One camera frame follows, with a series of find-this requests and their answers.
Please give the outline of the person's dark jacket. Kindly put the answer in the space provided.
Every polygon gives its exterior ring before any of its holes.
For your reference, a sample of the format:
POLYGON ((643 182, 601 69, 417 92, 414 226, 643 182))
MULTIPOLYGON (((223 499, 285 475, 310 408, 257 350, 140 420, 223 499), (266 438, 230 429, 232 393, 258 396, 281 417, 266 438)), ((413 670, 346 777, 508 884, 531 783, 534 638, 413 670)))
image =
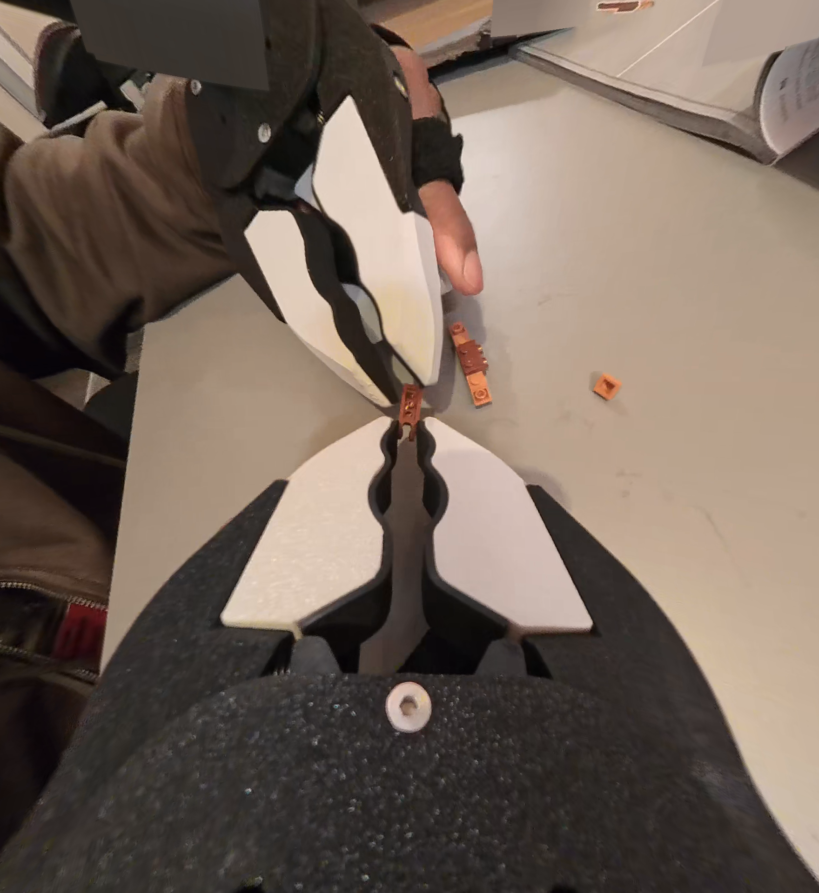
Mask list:
POLYGON ((127 446, 0 361, 0 852, 99 673, 127 446))

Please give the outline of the brown clip plate brick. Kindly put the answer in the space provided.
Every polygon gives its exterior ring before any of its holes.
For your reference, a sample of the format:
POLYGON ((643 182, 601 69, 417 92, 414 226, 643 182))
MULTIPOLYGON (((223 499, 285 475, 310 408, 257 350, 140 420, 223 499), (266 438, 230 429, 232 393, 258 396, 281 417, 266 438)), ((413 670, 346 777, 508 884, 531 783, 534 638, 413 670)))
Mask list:
POLYGON ((466 326, 460 321, 450 323, 448 332, 474 407, 491 406, 493 397, 486 379, 489 363, 483 353, 482 345, 471 337, 466 326))

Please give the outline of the person's left hand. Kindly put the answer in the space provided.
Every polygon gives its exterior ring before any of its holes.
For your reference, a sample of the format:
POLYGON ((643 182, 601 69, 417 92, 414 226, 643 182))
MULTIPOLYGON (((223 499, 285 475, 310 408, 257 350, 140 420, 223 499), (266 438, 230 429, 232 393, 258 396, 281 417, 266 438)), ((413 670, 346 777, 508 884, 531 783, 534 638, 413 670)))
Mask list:
MULTIPOLYGON (((391 48, 406 81, 415 120, 446 120, 442 98, 429 80, 425 61, 412 49, 391 48)), ((460 196, 447 180, 418 188, 434 236, 436 259, 453 289, 476 296, 483 289, 483 270, 477 239, 460 196)))

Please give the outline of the person's left forearm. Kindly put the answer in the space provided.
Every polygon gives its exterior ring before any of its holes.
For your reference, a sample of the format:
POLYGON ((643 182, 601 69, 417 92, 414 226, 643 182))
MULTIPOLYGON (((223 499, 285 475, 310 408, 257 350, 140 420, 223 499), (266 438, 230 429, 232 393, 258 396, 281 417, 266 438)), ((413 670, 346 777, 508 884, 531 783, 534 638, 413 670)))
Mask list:
POLYGON ((82 137, 0 122, 0 364, 26 378, 124 369, 128 336, 235 274, 190 136, 188 83, 82 137))

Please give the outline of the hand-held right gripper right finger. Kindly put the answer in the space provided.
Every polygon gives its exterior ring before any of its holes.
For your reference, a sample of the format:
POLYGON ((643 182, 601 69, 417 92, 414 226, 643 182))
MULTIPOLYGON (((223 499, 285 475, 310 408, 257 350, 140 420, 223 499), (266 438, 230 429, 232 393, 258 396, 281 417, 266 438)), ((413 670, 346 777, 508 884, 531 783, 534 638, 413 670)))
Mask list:
POLYGON ((593 631, 525 481, 507 463, 433 419, 424 423, 424 479, 430 625, 455 640, 593 631))

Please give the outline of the brick instruction booklet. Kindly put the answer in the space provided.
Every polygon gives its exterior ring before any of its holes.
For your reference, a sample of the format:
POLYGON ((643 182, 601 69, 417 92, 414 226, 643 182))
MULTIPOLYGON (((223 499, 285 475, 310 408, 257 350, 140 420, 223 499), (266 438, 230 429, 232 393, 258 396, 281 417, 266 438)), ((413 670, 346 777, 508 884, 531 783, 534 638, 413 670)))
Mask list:
POLYGON ((590 2, 510 57, 773 165, 819 134, 819 2, 590 2))

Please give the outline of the grey desk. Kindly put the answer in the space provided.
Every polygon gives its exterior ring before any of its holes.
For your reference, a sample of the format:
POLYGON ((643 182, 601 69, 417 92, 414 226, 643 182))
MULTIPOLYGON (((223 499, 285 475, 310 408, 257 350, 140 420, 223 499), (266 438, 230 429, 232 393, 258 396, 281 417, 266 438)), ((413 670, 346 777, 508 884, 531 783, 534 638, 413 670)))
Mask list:
POLYGON ((651 593, 819 877, 819 193, 518 61, 441 91, 493 405, 438 415, 651 593))

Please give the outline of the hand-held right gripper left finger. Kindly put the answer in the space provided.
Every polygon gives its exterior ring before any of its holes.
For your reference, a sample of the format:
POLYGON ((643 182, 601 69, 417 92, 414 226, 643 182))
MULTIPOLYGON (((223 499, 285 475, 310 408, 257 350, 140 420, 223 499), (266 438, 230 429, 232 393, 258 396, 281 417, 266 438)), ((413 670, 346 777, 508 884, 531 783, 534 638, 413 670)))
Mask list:
POLYGON ((376 419, 292 473, 226 603, 228 628, 322 636, 326 624, 383 625, 376 594, 391 568, 384 525, 391 504, 393 421, 376 419))

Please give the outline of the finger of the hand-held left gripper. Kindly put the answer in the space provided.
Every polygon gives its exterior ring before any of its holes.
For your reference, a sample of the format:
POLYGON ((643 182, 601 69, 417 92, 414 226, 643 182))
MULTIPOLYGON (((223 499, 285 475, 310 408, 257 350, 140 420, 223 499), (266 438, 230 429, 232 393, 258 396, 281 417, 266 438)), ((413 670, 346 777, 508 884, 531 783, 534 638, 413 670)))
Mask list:
POLYGON ((344 291, 315 212, 260 210, 244 232, 284 323, 314 356, 378 407, 397 400, 391 374, 344 291))
POLYGON ((355 281, 315 284, 309 344, 359 392, 398 392, 437 382, 443 303, 428 220, 400 209, 373 140, 348 95, 323 128, 312 186, 327 221, 345 233, 355 281))

